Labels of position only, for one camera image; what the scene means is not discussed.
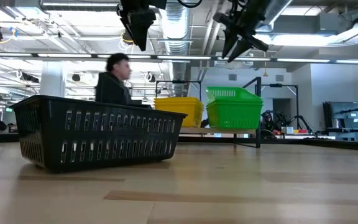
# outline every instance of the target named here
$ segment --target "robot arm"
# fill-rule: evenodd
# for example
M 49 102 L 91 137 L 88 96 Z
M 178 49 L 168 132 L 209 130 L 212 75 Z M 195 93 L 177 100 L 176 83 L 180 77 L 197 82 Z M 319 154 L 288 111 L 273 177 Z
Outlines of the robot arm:
M 248 0 L 247 4 L 240 3 L 244 0 L 229 1 L 232 2 L 229 15 L 217 12 L 213 17 L 216 22 L 226 26 L 222 58 L 230 52 L 236 43 L 228 62 L 253 47 L 267 51 L 269 46 L 253 35 L 255 35 L 255 30 L 260 22 L 265 20 L 266 8 L 273 0 Z M 196 7 L 201 3 L 199 1 L 197 4 L 187 6 L 182 0 L 178 0 L 178 2 L 185 7 Z M 146 50 L 147 30 L 156 20 L 155 13 L 149 8 L 150 5 L 165 9 L 167 0 L 120 0 L 117 10 L 122 24 L 141 51 Z
M 120 0 L 117 14 L 141 51 L 146 50 L 147 31 L 157 19 L 155 12 L 149 6 L 165 9 L 166 5 L 167 0 Z

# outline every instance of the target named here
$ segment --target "shelf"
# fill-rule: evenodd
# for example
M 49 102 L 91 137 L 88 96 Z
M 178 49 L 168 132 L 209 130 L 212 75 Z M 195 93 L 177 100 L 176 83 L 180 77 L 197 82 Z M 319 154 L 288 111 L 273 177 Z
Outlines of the shelf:
M 181 128 L 180 134 L 255 134 L 254 129 Z

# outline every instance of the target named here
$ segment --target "doorway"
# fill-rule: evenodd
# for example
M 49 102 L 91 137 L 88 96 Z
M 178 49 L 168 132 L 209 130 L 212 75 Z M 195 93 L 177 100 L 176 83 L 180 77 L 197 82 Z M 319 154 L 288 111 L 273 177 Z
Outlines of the doorway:
M 276 113 L 284 114 L 287 120 L 291 119 L 291 99 L 273 99 L 273 110 Z M 276 114 L 274 114 L 273 120 L 278 120 Z

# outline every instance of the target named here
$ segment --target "pillar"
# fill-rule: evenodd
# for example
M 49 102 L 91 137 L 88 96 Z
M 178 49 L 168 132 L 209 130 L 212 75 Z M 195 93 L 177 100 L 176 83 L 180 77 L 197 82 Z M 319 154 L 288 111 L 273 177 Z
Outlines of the pillar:
M 65 97 L 66 73 L 63 62 L 44 62 L 40 94 Z

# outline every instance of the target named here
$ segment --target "yellow basket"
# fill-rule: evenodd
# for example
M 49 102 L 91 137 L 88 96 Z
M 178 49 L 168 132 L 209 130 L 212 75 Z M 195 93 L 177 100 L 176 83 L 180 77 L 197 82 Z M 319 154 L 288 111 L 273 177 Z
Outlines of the yellow basket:
M 187 114 L 183 120 L 182 127 L 201 126 L 204 105 L 195 97 L 172 97 L 154 99 L 155 109 L 169 112 L 177 112 Z

